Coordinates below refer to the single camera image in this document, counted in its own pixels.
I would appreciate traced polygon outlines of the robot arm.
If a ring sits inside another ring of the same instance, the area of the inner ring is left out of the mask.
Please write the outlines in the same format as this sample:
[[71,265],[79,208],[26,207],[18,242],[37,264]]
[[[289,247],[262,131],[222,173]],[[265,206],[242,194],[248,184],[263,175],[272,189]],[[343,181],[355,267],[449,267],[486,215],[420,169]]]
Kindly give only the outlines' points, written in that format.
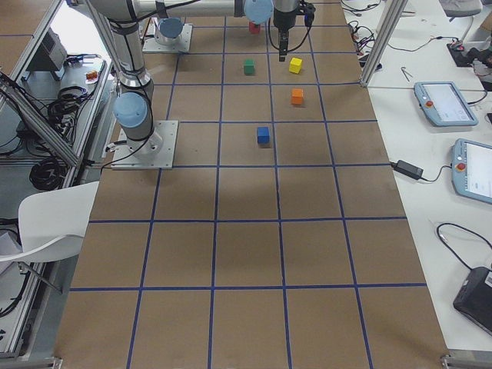
[[151,98],[154,83],[145,67],[149,53],[187,53],[192,26],[185,17],[246,17],[260,25],[272,20],[278,29],[279,59],[288,53],[289,31],[304,12],[300,1],[90,1],[96,18],[107,22],[118,66],[121,94],[113,111],[121,126],[121,145],[115,148],[114,169],[171,168],[177,121],[154,118]]
[[181,37],[184,24],[180,18],[160,18],[155,25],[155,40],[164,46],[174,45]]

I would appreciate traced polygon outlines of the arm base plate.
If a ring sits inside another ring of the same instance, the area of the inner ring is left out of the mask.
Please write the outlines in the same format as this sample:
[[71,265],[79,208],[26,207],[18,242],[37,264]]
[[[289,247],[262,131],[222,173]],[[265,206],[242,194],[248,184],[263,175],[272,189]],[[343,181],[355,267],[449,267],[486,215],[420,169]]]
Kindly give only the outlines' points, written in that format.
[[151,23],[145,35],[142,51],[147,54],[179,54],[189,53],[193,25],[184,24],[181,34],[176,38],[163,36],[156,25]]
[[111,168],[117,170],[172,169],[178,121],[154,121],[154,133],[144,142],[128,140],[121,128],[119,141],[123,145],[115,148]]

